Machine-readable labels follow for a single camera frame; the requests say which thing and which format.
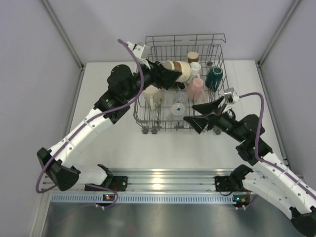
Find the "cream mug green inside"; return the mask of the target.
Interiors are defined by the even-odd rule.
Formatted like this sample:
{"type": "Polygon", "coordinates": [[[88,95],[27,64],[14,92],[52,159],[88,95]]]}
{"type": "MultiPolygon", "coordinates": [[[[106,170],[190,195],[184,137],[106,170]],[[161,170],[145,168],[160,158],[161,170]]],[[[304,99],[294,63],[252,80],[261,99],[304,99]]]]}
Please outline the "cream mug green inside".
{"type": "Polygon", "coordinates": [[[153,111],[156,107],[160,106],[163,101],[163,92],[161,89],[156,88],[153,85],[147,87],[143,92],[142,95],[149,103],[150,109],[153,111]]]}

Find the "pink mug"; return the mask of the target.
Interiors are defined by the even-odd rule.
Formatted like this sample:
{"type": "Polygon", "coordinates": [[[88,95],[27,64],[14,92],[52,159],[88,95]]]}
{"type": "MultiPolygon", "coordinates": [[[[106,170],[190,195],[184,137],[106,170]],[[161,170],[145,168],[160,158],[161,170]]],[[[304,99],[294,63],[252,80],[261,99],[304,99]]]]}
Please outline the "pink mug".
{"type": "Polygon", "coordinates": [[[187,91],[188,99],[200,100],[204,101],[206,99],[206,95],[204,93],[204,82],[201,78],[192,79],[191,83],[189,83],[187,91]]]}

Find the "light blue mug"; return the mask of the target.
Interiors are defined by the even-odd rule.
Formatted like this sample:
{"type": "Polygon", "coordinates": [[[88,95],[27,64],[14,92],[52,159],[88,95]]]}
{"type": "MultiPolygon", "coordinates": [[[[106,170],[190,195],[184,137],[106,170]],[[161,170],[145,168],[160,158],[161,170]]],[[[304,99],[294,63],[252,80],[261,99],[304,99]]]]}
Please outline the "light blue mug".
{"type": "Polygon", "coordinates": [[[171,112],[174,116],[181,116],[186,110],[186,107],[182,103],[175,103],[171,107],[171,112]]]}

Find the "clear glass tumbler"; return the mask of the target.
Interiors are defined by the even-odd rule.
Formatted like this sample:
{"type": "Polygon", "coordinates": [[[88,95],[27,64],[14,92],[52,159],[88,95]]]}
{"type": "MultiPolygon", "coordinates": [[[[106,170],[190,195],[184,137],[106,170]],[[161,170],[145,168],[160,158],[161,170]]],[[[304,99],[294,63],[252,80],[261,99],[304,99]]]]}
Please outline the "clear glass tumbler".
{"type": "Polygon", "coordinates": [[[177,91],[175,93],[175,102],[176,103],[185,103],[188,99],[186,91],[177,91]]]}

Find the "white cup teal base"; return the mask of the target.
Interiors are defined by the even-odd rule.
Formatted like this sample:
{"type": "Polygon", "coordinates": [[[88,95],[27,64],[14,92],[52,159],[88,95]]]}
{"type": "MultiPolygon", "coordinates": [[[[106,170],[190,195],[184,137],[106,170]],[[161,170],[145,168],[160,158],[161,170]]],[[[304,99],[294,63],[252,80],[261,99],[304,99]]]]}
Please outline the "white cup teal base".
{"type": "Polygon", "coordinates": [[[212,90],[213,92],[216,92],[218,90],[220,81],[223,77],[223,70],[220,67],[213,67],[209,70],[206,80],[205,80],[205,86],[212,90]]]}

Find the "cream mug with handle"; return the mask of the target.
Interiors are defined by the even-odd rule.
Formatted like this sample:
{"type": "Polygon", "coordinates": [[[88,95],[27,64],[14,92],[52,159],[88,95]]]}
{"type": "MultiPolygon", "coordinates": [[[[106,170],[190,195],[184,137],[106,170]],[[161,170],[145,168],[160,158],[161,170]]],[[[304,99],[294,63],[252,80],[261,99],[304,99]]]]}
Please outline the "cream mug with handle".
{"type": "Polygon", "coordinates": [[[199,62],[191,62],[191,78],[197,78],[198,75],[200,75],[201,72],[201,65],[199,62]]]}

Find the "grey wire dish rack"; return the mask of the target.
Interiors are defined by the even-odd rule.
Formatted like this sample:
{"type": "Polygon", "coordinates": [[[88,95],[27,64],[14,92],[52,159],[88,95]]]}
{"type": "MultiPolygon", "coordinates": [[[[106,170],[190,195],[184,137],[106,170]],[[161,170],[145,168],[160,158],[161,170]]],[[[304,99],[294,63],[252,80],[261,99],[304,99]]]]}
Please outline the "grey wire dish rack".
{"type": "MultiPolygon", "coordinates": [[[[223,76],[217,85],[214,88],[204,89],[206,103],[218,99],[229,87],[222,52],[222,44],[226,43],[224,33],[147,36],[145,43],[151,48],[149,53],[151,61],[187,61],[187,54],[196,52],[201,65],[198,77],[202,80],[207,79],[212,68],[221,68],[223,76]]],[[[192,130],[192,127],[183,121],[182,116],[177,117],[171,111],[172,106],[179,102],[185,106],[185,115],[197,115],[192,106],[200,104],[201,101],[193,101],[187,97],[185,93],[187,86],[187,82],[176,82],[169,90],[163,90],[162,103],[154,110],[148,99],[144,96],[139,97],[134,104],[133,116],[143,134],[157,134],[161,130],[192,130]]]]}

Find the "black skull mug red inside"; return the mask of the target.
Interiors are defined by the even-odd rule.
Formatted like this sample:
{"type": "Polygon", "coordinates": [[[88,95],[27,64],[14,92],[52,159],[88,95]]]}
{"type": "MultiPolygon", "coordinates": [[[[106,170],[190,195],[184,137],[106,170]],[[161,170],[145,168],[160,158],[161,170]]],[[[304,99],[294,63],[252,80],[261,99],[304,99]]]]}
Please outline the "black skull mug red inside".
{"type": "Polygon", "coordinates": [[[175,89],[179,89],[179,90],[184,90],[186,88],[185,84],[183,82],[175,82],[173,85],[172,85],[172,88],[175,88],[175,89]]]}

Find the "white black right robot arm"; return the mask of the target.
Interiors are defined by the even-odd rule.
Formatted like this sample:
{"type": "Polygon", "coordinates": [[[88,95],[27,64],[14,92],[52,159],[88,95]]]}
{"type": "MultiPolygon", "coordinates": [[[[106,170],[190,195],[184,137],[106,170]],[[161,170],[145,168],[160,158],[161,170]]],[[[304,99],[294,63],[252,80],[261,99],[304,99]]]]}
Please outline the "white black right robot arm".
{"type": "Polygon", "coordinates": [[[112,68],[107,91],[83,121],[51,148],[37,151],[42,174],[46,174],[59,190],[66,191],[76,184],[108,188],[113,174],[106,166],[75,167],[76,159],[93,140],[126,114],[145,89],[149,86],[169,89],[182,76],[181,71],[167,69],[159,61],[137,63],[137,67],[136,73],[125,64],[112,68]]]}

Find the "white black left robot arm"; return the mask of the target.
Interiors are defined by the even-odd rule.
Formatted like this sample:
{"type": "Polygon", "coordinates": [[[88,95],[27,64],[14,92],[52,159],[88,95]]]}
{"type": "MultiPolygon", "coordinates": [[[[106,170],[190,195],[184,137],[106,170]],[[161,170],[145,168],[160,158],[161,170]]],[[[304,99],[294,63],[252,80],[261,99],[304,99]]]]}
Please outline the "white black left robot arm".
{"type": "Polygon", "coordinates": [[[316,192],[294,174],[262,139],[255,141],[259,118],[247,115],[237,121],[227,113],[185,116],[197,133],[220,128],[240,144],[238,155],[250,166],[240,165],[231,174],[237,189],[248,189],[283,212],[306,237],[316,235],[316,192]]]}

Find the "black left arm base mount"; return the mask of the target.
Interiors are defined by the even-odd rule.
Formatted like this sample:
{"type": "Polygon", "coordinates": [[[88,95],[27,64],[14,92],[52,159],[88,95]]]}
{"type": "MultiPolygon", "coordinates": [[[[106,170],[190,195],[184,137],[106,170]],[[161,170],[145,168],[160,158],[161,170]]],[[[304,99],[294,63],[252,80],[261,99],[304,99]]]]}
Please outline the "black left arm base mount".
{"type": "Polygon", "coordinates": [[[233,192],[245,192],[246,189],[242,184],[242,177],[238,175],[230,176],[215,176],[215,189],[216,192],[223,196],[229,196],[233,192]]]}

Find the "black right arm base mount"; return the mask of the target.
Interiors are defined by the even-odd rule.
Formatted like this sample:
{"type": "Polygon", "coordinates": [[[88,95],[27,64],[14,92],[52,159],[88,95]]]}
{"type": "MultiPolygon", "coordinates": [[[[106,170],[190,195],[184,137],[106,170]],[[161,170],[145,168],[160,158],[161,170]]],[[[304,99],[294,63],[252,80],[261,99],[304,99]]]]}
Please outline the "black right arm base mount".
{"type": "Polygon", "coordinates": [[[115,191],[124,192],[127,189],[128,177],[127,176],[117,176],[110,175],[101,185],[86,184],[84,187],[85,191],[115,191]]]}

